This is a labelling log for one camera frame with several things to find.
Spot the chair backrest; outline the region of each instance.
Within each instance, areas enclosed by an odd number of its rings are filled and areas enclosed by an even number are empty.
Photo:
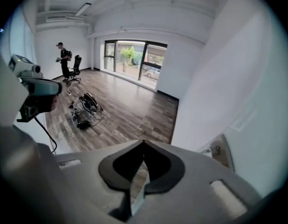
[[[80,57],[79,55],[75,56],[74,73],[76,75],[80,74],[79,66],[80,66],[81,60],[82,60],[82,57]]]

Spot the black pants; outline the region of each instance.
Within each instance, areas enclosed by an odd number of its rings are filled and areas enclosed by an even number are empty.
[[[68,62],[67,61],[61,62],[61,69],[62,69],[62,74],[63,74],[64,78],[69,78],[69,69],[68,69]]]

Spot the wooden floor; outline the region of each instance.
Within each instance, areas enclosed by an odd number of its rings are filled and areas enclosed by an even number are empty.
[[[46,113],[48,131],[58,144],[57,154],[98,149],[138,139],[171,142],[178,101],[96,70],[83,70],[79,77],[82,81],[71,87],[71,96],[63,83],[56,109]],[[75,96],[86,92],[104,108],[104,118],[96,126],[80,130],[71,121],[69,105],[78,99]],[[133,197],[137,196],[146,176],[145,167],[141,168],[134,179]]]

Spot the black window frame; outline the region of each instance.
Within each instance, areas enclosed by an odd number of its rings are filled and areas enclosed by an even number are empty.
[[[159,42],[151,42],[151,41],[143,41],[143,40],[132,40],[132,39],[120,39],[120,40],[107,40],[107,41],[105,41],[105,48],[104,48],[104,63],[105,63],[104,66],[105,66],[105,69],[106,69],[106,57],[110,57],[110,58],[114,59],[113,71],[116,72],[116,56],[117,56],[118,41],[131,41],[131,42],[144,42],[145,43],[144,49],[143,49],[143,54],[142,54],[142,60],[141,60],[140,73],[139,73],[138,80],[141,80],[141,75],[142,75],[142,71],[143,71],[144,65],[161,70],[161,68],[162,68],[161,65],[158,65],[156,63],[145,62],[144,61],[145,55],[146,55],[146,52],[147,52],[148,45],[164,47],[166,49],[168,49],[168,45],[167,44],[163,44],[163,43],[159,43]],[[114,43],[115,44],[114,45],[114,56],[106,55],[107,44],[110,44],[110,43]]]

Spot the black office chair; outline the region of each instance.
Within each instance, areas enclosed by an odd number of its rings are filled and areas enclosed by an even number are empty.
[[[74,67],[71,68],[71,70],[73,71],[69,72],[69,80],[67,81],[67,83],[72,82],[72,81],[78,81],[80,83],[81,78],[78,78],[77,76],[80,74],[79,66],[80,66],[81,60],[82,60],[82,57],[80,57],[79,55],[75,56],[75,64],[74,64]]]

